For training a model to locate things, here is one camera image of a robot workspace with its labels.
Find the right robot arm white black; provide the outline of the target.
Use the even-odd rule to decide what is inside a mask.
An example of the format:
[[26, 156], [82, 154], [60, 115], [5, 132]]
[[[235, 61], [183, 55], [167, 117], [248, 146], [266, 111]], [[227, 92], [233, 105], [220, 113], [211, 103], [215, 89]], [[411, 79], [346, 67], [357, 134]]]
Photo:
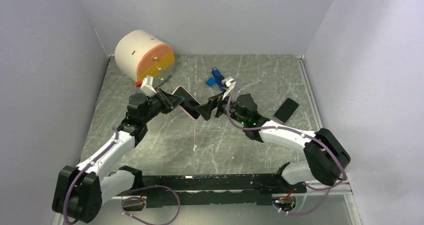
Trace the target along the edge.
[[212, 96], [207, 103], [197, 105], [195, 110], [208, 121], [213, 110], [215, 117], [226, 115], [235, 127], [245, 135], [261, 143], [272, 143], [294, 150], [305, 156], [305, 160], [283, 165], [275, 178], [275, 187], [282, 193], [295, 184], [317, 180], [326, 186], [334, 186], [345, 180], [346, 167], [351, 157], [334, 134], [326, 129], [308, 131], [291, 128], [258, 112], [258, 106], [250, 94], [240, 95], [236, 101], [223, 94]]

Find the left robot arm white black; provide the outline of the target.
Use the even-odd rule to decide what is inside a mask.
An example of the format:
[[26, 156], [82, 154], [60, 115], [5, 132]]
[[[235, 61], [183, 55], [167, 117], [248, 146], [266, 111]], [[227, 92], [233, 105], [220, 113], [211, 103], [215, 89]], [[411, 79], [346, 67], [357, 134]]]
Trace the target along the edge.
[[113, 129], [109, 141], [75, 167], [67, 165], [59, 172], [52, 210], [62, 214], [68, 225], [89, 223], [114, 196], [122, 192], [137, 195], [149, 189], [141, 170], [123, 166], [113, 175], [108, 175], [108, 170], [141, 142], [150, 120], [170, 113], [183, 101], [183, 97], [160, 88], [151, 96], [141, 92], [131, 95], [125, 118]]

